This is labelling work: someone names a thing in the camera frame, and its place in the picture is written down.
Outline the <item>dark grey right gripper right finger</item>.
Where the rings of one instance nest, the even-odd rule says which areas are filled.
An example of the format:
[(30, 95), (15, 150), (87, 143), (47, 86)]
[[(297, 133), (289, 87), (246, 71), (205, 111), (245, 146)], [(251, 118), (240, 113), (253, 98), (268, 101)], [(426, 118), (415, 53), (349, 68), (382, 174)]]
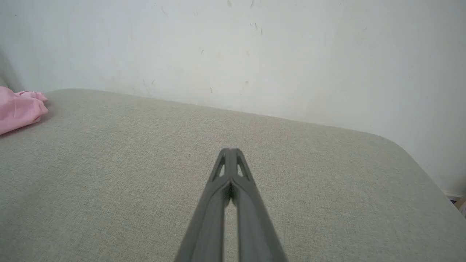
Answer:
[(238, 262), (288, 262), (246, 158), (232, 148), (231, 186), (237, 208)]

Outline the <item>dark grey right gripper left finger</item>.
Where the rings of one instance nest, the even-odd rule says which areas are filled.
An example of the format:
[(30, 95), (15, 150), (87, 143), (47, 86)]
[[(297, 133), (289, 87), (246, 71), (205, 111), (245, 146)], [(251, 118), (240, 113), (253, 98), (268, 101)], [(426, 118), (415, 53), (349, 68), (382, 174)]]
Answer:
[(223, 262), (224, 214), (231, 198), (231, 179), (226, 174), (228, 148), (218, 154), (174, 262)]

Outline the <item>pink fabric garment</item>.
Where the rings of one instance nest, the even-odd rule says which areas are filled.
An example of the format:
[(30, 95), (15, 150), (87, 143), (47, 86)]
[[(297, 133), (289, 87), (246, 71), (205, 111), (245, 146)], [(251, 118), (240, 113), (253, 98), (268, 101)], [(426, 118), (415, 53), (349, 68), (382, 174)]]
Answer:
[(48, 98), (41, 92), (13, 92), (0, 86), (0, 135), (40, 121), (48, 113)]

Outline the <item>beige fabric sofa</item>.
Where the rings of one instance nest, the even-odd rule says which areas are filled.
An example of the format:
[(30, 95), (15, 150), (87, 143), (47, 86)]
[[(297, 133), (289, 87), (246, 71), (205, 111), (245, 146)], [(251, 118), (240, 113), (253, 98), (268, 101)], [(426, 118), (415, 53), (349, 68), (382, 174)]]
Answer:
[(90, 90), (0, 136), (0, 262), (173, 262), (222, 148), (289, 262), (466, 262), (466, 219), (381, 136)]

